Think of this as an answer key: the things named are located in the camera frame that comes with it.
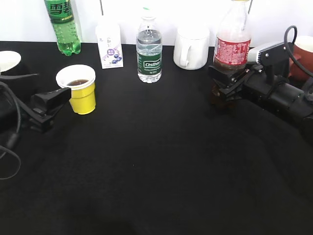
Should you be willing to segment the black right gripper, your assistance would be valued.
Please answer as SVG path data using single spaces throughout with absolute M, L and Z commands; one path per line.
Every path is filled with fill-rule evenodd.
M 275 75 L 272 67 L 252 66 L 226 71 L 209 66 L 208 75 L 218 87 L 218 97 L 224 102 L 244 98 L 269 109 L 306 109 L 305 92 L 291 85 L 285 77 Z

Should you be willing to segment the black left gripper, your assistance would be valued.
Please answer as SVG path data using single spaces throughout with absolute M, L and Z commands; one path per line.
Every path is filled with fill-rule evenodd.
M 70 88 L 33 95 L 31 97 L 32 109 L 17 98 L 22 116 L 22 129 L 30 129 L 40 133 L 51 130 L 54 125 L 54 117 L 50 115 L 58 112 L 70 99 Z

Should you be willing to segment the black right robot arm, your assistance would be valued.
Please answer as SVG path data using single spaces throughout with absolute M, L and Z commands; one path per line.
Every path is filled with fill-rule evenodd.
M 288 79 L 274 74 L 271 67 L 249 66 L 237 71 L 221 71 L 209 66 L 208 75 L 214 82 L 213 96 L 228 105 L 240 99 L 248 100 L 298 128 L 309 143 L 313 142 L 313 80 L 303 89 L 291 85 Z

